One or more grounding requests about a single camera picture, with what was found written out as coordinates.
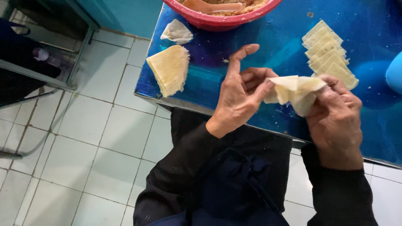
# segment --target black clothing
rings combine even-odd
[[[171,116],[172,151],[147,176],[146,189],[138,196],[134,225],[148,225],[182,213],[188,206],[190,190],[205,163],[227,148],[245,156],[256,155],[270,163],[266,193],[280,210],[289,172],[291,140],[242,126],[218,139],[206,130],[207,117],[174,109]],[[377,225],[372,211],[372,192],[364,170],[337,171],[319,165],[314,145],[301,151],[313,185],[317,214],[309,221],[315,225]]]

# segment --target wrist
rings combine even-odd
[[[216,119],[214,116],[212,116],[207,121],[207,123],[205,124],[205,127],[211,135],[213,135],[214,137],[217,137],[217,138],[222,138],[226,134],[229,133],[229,131],[226,131],[226,128],[223,125],[222,121],[219,119]]]

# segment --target dark blue apron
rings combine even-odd
[[[227,149],[197,176],[186,211],[150,225],[288,226],[265,191],[269,167],[260,157]]]

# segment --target hand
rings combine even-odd
[[[342,81],[321,75],[325,86],[316,92],[317,100],[307,116],[311,138],[317,146],[321,166],[336,170],[360,170],[363,158],[360,144],[361,100]]]
[[[269,68],[247,68],[240,73],[240,61],[259,49],[258,44],[241,47],[230,56],[228,72],[221,85],[218,105],[205,125],[217,138],[245,124],[258,110],[265,95],[275,84],[270,77],[278,77]]]

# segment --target person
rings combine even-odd
[[[173,110],[174,147],[146,178],[135,226],[288,225],[282,213],[291,139],[244,125],[273,89],[268,78],[278,76],[268,68],[240,72],[240,61],[258,48],[231,55],[211,118]],[[359,150],[362,103],[342,81],[321,78],[328,85],[306,118],[314,144],[301,150],[316,211],[308,225],[377,225]]]

